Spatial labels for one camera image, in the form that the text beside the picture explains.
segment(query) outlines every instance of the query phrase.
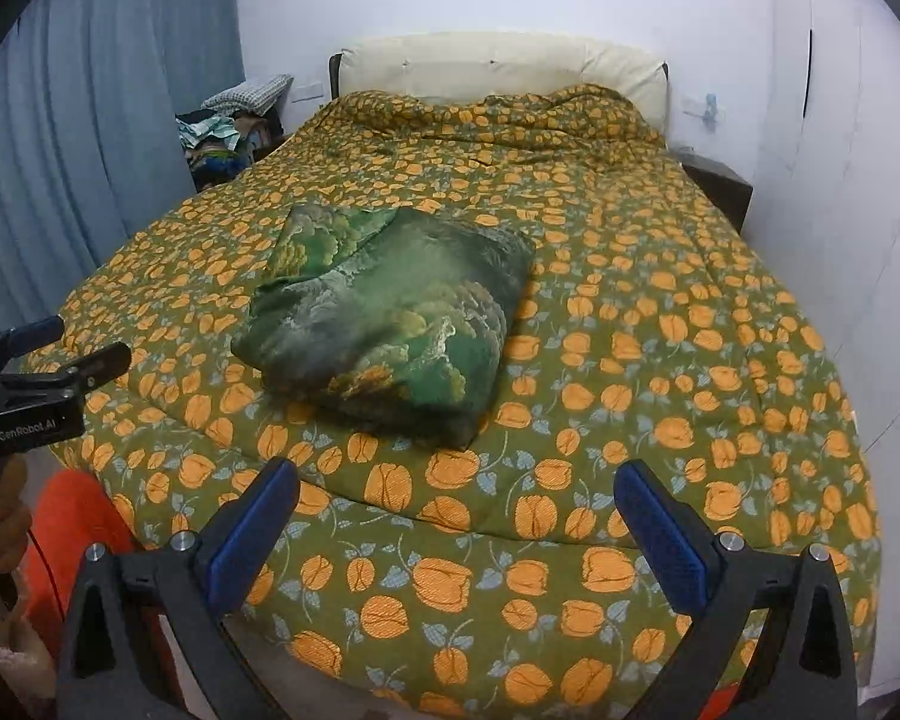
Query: bed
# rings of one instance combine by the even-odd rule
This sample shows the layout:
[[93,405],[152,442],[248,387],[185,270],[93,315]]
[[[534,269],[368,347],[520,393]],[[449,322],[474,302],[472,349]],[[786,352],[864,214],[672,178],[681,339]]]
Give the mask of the bed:
[[[70,295],[65,338],[31,367],[116,338],[134,351],[60,460],[93,471],[152,546],[289,457],[305,482],[247,598],[255,630],[422,712],[605,717],[690,624],[613,504],[615,467],[640,457],[714,530],[782,552],[826,544],[865,679],[880,542],[852,409],[792,295],[667,156],[663,63],[595,41],[451,35],[378,41],[338,66],[340,98],[288,143]],[[535,240],[467,450],[275,399],[229,354],[301,201],[409,204]]]

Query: green bedspread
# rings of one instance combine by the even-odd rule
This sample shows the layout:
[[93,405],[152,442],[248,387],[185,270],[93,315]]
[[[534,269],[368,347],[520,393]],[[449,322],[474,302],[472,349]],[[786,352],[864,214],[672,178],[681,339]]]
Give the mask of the green bedspread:
[[[229,354],[304,201],[440,209],[535,241],[468,450],[278,401]],[[615,93],[335,100],[135,236],[62,315],[63,342],[33,367],[118,338],[134,348],[130,373],[89,398],[88,434],[55,451],[100,477],[145,544],[202,527],[262,458],[298,464],[300,505],[245,614],[327,674],[450,716],[622,714],[689,625],[613,506],[627,457],[713,529],[784,552],[826,543],[866,674],[879,523],[836,371],[794,298]]]
[[466,449],[532,258],[504,225],[295,205],[231,350],[269,392]]

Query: folded green fabric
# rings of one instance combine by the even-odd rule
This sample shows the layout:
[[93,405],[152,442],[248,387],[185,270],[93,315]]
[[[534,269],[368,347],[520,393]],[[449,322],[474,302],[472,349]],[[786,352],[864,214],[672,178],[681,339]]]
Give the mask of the folded green fabric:
[[464,447],[532,259],[499,226],[296,205],[231,349],[270,391]]

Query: wall outlet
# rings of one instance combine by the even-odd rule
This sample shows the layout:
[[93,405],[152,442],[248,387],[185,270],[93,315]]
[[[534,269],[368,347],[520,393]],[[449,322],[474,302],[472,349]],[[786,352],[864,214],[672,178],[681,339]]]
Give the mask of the wall outlet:
[[[703,118],[703,113],[706,112],[706,99],[705,98],[691,98],[691,97],[683,97],[680,99],[680,109],[687,114],[687,116],[694,116],[697,119]],[[717,105],[717,124],[723,124],[727,120],[727,111],[724,108],[720,107],[720,104]]]
[[290,102],[302,103],[303,100],[314,100],[323,97],[323,84],[317,83],[307,84],[306,86],[290,86]]

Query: human hand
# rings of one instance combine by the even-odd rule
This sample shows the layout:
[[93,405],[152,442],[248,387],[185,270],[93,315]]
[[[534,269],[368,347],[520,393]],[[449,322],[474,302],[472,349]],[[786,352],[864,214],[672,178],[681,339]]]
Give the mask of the human hand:
[[26,552],[26,532],[31,513],[20,499],[26,485],[26,461],[14,455],[0,477],[0,574],[8,574],[20,565]]

